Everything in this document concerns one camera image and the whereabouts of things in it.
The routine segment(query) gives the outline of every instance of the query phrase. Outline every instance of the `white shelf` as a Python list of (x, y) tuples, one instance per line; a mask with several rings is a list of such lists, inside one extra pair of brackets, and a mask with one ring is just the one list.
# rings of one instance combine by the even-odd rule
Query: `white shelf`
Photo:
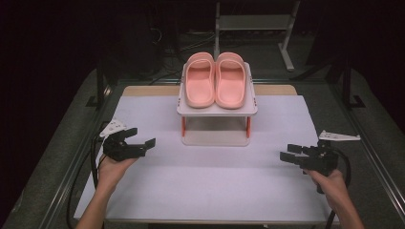
[(190, 146), (247, 146), (250, 142), (250, 117), (258, 111), (250, 67), (245, 63), (245, 104), (229, 110), (216, 103), (207, 108), (192, 108), (185, 99), (184, 71), (177, 111), (181, 115), (181, 141)]
[(181, 86), (179, 93), (179, 103), (177, 111), (181, 116), (252, 116), (257, 113), (257, 103), (254, 93), (253, 80), (250, 72), (249, 64), (245, 63), (246, 67), (246, 83), (245, 83), (245, 104), (243, 107), (235, 110), (224, 109), (216, 103), (207, 108), (192, 108), (187, 105), (184, 89), (184, 71), (182, 71)]

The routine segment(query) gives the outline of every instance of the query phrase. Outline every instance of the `black cable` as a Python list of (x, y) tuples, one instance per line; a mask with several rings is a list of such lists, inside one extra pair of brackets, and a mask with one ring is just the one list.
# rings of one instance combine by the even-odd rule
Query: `black cable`
[(101, 158), (100, 162), (98, 163), (97, 170), (98, 170), (98, 168), (100, 167), (102, 161), (105, 159), (105, 157), (107, 157), (107, 156), (106, 156), (106, 155), (103, 155), (103, 157)]
[(71, 191), (70, 191), (70, 193), (69, 193), (68, 207), (67, 207), (67, 210), (66, 210), (66, 222), (68, 223), (68, 227), (71, 228), (71, 229), (73, 229), (73, 226), (72, 226), (72, 224), (71, 224), (71, 217), (70, 217), (72, 195), (73, 195), (73, 192), (74, 192), (75, 184), (76, 184), (76, 182), (77, 182), (77, 178), (78, 178), (78, 176), (79, 176), (79, 174), (80, 174), (80, 171), (81, 171), (81, 169), (83, 168), (84, 162), (86, 162), (86, 159), (87, 159), (87, 157), (89, 156), (89, 154), (90, 154), (90, 151), (89, 151), (89, 153), (87, 153), (87, 155), (84, 157), (83, 161), (81, 161), (80, 167), (78, 168), (77, 174), (75, 175), (75, 179), (74, 179), (74, 182), (73, 182), (73, 184), (72, 184)]
[(334, 217), (336, 216), (336, 213), (333, 211), (333, 210), (331, 210), (330, 211), (330, 215), (329, 215), (329, 217), (328, 217), (328, 221), (327, 221), (327, 224), (325, 225), (325, 228), (326, 229), (330, 229), (331, 228), (331, 224), (333, 223), (333, 220), (334, 220)]
[(93, 179), (95, 180), (95, 188), (96, 188), (96, 185), (97, 185), (97, 183), (98, 183), (98, 177), (97, 177), (98, 171), (97, 171), (97, 167), (96, 167), (96, 144), (97, 144), (97, 142), (98, 142), (98, 140), (99, 140), (99, 137), (98, 137), (98, 136), (99, 136), (99, 133), (101, 133), (101, 131), (102, 131), (102, 129), (104, 128), (104, 125), (105, 125), (106, 123), (108, 124), (109, 122), (103, 122), (103, 123), (101, 124), (100, 130), (99, 130), (99, 131), (95, 134), (95, 136), (93, 137), (92, 142), (91, 142), (91, 146), (90, 146), (90, 150), (89, 150), (89, 152), (87, 153), (87, 155), (83, 158), (83, 160), (81, 161), (80, 166), (79, 166), (79, 169), (78, 169), (78, 171), (77, 171), (77, 173), (76, 173), (76, 175), (75, 175), (75, 179), (74, 179), (74, 182), (73, 182), (73, 184), (72, 184), (72, 188), (71, 188), (70, 193), (69, 193), (68, 205), (67, 205), (67, 210), (66, 210), (66, 222), (67, 222), (68, 227), (69, 227), (70, 229), (73, 229), (73, 226), (72, 226), (72, 223), (71, 223), (71, 217), (70, 217), (73, 190), (74, 190), (74, 188), (75, 188), (75, 184), (77, 183), (77, 179), (78, 179), (78, 176), (79, 176), (79, 174), (80, 174), (80, 171), (81, 171), (81, 169), (83, 168), (83, 165), (84, 165), (84, 163), (86, 162), (87, 157), (89, 157), (89, 155), (91, 156), (92, 174), (93, 174)]
[(341, 152), (339, 149), (336, 149), (336, 148), (333, 148), (333, 149), (337, 154), (340, 155), (340, 157), (345, 162), (345, 165), (346, 165), (345, 184), (346, 184), (346, 187), (349, 187), (349, 185), (351, 184), (351, 181), (352, 181), (352, 167), (351, 167), (351, 163), (349, 162), (349, 158), (345, 154), (343, 154), (343, 152)]
[(176, 72), (174, 72), (174, 73), (169, 73), (169, 74), (165, 74), (165, 75), (163, 75), (163, 76), (160, 76), (160, 77), (154, 79), (154, 80), (153, 80), (152, 82), (150, 82), (148, 85), (149, 85), (149, 86), (150, 86), (150, 85), (153, 85), (154, 83), (156, 83), (157, 81), (163, 79), (164, 77), (167, 77), (167, 76), (170, 76), (170, 75), (173, 75), (173, 74), (180, 73), (181, 71), (182, 71), (182, 70), (179, 70), (179, 71), (176, 71)]
[(96, 167), (96, 144), (98, 141), (98, 133), (95, 134), (92, 140), (92, 145), (90, 148), (90, 165), (92, 167), (92, 176), (93, 176), (93, 183), (95, 184), (95, 188), (98, 185), (98, 170)]

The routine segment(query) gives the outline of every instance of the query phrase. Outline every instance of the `dark background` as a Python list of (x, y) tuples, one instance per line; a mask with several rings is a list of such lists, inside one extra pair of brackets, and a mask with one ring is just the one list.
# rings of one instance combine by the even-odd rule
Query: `dark background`
[[(131, 35), (139, 43), (150, 40), (150, 27), (162, 31), (161, 49), (178, 46), (178, 36), (183, 32), (213, 31), (215, 2), (0, 1), (0, 225), (98, 60), (112, 47), (128, 48), (125, 39)], [(294, 27), (294, 32), (316, 33), (309, 64), (317, 64), (347, 48), (352, 67), (365, 76), (403, 132), (405, 28), (400, 15), (405, 11), (404, 2), (304, 0)], [(223, 3), (222, 13), (275, 13), (290, 11), (291, 6), (289, 1)], [(136, 25), (138, 33), (125, 29), (131, 23), (126, 16), (134, 13), (144, 16), (137, 20), (142, 22)], [(138, 58), (126, 54), (128, 59)], [(153, 49), (148, 56), (149, 62), (159, 62), (160, 49)], [(131, 70), (134, 77), (144, 77), (144, 72), (157, 69), (156, 63), (149, 64), (147, 70)]]

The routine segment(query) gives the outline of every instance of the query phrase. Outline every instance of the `pair of slippers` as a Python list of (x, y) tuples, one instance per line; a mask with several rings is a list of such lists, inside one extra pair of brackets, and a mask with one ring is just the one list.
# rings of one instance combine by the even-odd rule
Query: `pair of slippers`
[(246, 70), (238, 54), (221, 53), (215, 62), (210, 53), (198, 52), (184, 69), (188, 106), (206, 108), (215, 102), (225, 109), (238, 109), (244, 105)]

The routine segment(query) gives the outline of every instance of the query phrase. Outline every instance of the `white table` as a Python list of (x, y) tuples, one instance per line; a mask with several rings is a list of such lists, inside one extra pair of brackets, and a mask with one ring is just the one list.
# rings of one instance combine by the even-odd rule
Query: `white table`
[[(185, 146), (176, 112), (179, 87), (129, 87), (115, 117), (137, 127), (128, 144), (157, 139), (110, 199), (108, 220), (179, 223), (318, 223), (330, 208), (298, 166), (280, 161), (287, 145), (315, 145), (304, 97), (291, 86), (255, 85), (258, 113), (246, 147)], [(79, 219), (94, 192), (91, 176)]]

